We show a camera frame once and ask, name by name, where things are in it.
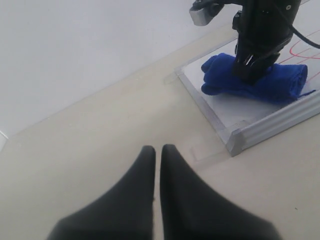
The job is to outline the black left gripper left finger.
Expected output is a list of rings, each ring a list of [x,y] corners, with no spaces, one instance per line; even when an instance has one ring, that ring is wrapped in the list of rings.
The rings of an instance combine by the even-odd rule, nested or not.
[[[49,240],[151,240],[156,151],[143,146],[125,175],[104,195],[62,218]]]

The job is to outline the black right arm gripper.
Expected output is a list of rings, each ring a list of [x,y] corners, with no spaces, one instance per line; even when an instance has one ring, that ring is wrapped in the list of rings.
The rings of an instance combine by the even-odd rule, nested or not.
[[[242,6],[233,18],[238,33],[232,73],[254,85],[274,65],[280,51],[291,41],[300,0],[238,0]]]

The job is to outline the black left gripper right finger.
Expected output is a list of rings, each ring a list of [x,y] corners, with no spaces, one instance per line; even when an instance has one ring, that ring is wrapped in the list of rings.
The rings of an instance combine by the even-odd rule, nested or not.
[[[279,240],[274,225],[206,184],[173,144],[162,147],[160,203],[166,240]]]

